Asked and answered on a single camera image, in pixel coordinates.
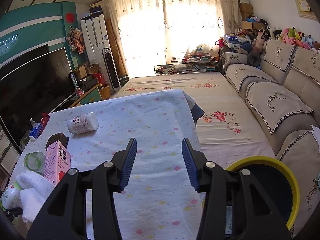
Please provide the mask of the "red flat box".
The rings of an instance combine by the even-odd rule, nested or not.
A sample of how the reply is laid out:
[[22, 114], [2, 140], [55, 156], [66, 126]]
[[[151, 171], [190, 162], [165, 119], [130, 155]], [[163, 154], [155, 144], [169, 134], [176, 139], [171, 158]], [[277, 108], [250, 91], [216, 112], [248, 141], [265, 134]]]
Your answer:
[[47, 123], [48, 123], [48, 121], [49, 121], [49, 119], [50, 119], [50, 116], [49, 116], [49, 114], [48, 113], [42, 113], [42, 119], [41, 119], [41, 125], [42, 125], [42, 128], [41, 128], [41, 131], [40, 131], [40, 133], [42, 133], [43, 132], [43, 130], [44, 130], [44, 128], [46, 127], [46, 125], [47, 125]]

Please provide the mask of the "blue tissue pack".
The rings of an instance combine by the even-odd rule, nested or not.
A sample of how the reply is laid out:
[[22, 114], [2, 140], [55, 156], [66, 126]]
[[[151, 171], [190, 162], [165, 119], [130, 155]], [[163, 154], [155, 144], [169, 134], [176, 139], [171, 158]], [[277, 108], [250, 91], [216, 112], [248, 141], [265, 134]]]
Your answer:
[[31, 132], [29, 133], [29, 138], [31, 140], [36, 140], [39, 137], [40, 132], [42, 131], [42, 128], [43, 128], [43, 124], [41, 124], [40, 122], [36, 123], [33, 126], [33, 129], [31, 130]]

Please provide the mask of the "beige sectional sofa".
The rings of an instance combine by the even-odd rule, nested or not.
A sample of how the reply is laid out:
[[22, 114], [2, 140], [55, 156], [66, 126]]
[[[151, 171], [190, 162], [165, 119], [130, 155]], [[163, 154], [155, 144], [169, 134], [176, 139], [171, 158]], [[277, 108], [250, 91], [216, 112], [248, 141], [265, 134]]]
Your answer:
[[300, 207], [290, 232], [310, 239], [319, 227], [319, 55], [276, 40], [260, 63], [246, 54], [221, 55], [226, 79], [256, 117], [275, 157], [295, 175]]

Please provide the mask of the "yellow green tv cabinet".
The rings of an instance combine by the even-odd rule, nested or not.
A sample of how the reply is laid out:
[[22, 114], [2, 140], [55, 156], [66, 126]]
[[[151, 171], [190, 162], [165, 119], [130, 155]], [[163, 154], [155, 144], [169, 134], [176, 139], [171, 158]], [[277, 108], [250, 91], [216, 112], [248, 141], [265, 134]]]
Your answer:
[[100, 94], [100, 88], [101, 84], [96, 84], [94, 87], [92, 87], [90, 90], [88, 90], [84, 95], [79, 97], [75, 100], [74, 103], [72, 103], [69, 108], [86, 105], [88, 103], [98, 102], [102, 100], [102, 96]]

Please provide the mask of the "pink strawberry milk carton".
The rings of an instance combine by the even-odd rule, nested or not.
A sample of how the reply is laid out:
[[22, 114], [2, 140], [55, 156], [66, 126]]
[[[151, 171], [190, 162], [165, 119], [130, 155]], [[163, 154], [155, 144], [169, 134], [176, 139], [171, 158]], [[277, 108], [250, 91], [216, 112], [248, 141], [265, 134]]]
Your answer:
[[44, 178], [56, 186], [70, 168], [71, 155], [61, 142], [57, 141], [48, 146]]

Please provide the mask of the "white standing air conditioner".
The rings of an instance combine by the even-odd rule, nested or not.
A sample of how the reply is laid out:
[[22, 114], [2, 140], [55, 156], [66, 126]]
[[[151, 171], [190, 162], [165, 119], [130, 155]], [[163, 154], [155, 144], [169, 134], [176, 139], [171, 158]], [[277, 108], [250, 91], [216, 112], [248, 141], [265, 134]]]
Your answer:
[[103, 49], [109, 48], [105, 18], [102, 12], [96, 12], [80, 20], [82, 36], [90, 64], [103, 67]]

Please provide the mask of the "pile of plush toys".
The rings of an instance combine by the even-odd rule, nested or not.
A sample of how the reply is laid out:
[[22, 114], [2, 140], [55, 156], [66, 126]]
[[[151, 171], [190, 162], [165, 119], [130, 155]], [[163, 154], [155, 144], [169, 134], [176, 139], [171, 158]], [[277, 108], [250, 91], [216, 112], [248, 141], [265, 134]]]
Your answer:
[[299, 46], [319, 54], [319, 42], [311, 35], [297, 31], [295, 27], [284, 30], [271, 27], [261, 28], [256, 39], [252, 41], [252, 46], [258, 46], [258, 51], [262, 52], [262, 47], [268, 40], [277, 40], [285, 44]]

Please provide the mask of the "clear water bottle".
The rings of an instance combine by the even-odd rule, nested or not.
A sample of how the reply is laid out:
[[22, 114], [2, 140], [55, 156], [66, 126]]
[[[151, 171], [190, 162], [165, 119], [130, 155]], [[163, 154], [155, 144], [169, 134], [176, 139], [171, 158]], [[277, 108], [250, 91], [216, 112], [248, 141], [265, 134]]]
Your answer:
[[30, 123], [31, 123], [32, 127], [34, 127], [36, 125], [36, 122], [32, 118], [30, 118]]

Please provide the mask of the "pile of books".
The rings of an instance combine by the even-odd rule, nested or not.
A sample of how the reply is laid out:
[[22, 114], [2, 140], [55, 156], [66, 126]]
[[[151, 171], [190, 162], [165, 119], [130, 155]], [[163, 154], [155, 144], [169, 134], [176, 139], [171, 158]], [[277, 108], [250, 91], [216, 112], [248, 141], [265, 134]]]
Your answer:
[[182, 61], [173, 60], [172, 63], [155, 65], [153, 68], [156, 75], [215, 72], [219, 66], [219, 60], [216, 59], [219, 58], [205, 53], [200, 57], [187, 57]]

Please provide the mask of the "flat screen television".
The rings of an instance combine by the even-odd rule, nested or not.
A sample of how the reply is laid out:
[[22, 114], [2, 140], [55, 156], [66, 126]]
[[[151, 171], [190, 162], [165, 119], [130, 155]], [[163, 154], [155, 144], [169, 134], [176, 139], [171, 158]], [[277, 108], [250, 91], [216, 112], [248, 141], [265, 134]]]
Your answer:
[[1, 67], [1, 127], [18, 152], [21, 140], [39, 122], [75, 94], [65, 48]]

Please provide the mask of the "yellow rimmed trash bin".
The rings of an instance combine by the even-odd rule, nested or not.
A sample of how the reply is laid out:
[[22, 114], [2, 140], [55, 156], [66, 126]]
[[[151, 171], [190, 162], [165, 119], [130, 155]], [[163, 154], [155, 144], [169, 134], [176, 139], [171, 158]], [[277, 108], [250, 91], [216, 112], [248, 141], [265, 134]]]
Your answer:
[[240, 159], [226, 168], [231, 172], [242, 169], [248, 169], [257, 178], [290, 230], [300, 205], [299, 185], [293, 172], [281, 161], [261, 155]]

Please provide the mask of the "floral floor mat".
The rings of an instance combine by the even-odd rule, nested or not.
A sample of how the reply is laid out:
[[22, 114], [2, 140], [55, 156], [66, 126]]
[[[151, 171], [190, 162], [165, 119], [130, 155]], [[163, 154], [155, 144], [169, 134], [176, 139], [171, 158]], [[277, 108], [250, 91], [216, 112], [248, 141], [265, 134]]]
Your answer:
[[204, 111], [196, 130], [201, 151], [207, 159], [227, 167], [253, 155], [274, 156], [253, 113], [218, 72], [135, 77], [116, 96], [169, 89], [183, 90]]

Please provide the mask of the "cream floral curtains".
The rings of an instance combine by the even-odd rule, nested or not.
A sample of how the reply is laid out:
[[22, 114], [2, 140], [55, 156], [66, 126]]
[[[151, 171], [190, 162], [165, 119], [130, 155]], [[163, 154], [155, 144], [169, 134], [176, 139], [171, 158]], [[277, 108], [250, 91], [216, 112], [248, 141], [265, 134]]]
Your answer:
[[203, 49], [238, 30], [238, 0], [103, 0], [130, 78], [151, 76], [154, 66]]

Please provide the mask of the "white paper towel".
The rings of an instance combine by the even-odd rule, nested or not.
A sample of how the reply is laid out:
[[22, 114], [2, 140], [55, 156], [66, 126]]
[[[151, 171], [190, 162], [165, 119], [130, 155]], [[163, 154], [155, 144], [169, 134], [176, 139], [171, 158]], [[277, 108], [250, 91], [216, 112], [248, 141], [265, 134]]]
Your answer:
[[18, 174], [16, 182], [21, 188], [22, 219], [25, 223], [33, 223], [55, 186], [33, 171]]

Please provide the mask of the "floral white table cloth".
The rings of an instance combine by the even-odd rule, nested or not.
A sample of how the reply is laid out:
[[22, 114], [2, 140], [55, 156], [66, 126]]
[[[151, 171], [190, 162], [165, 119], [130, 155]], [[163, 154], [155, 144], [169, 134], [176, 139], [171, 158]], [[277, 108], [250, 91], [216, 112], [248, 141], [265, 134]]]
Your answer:
[[[93, 112], [96, 131], [72, 134], [67, 121]], [[185, 168], [181, 144], [200, 149], [186, 94], [180, 89], [89, 103], [52, 113], [41, 136], [23, 154], [44, 152], [51, 135], [69, 137], [71, 165], [96, 168], [137, 141], [137, 155], [125, 190], [114, 195], [123, 239], [195, 239], [202, 215], [201, 196]]]

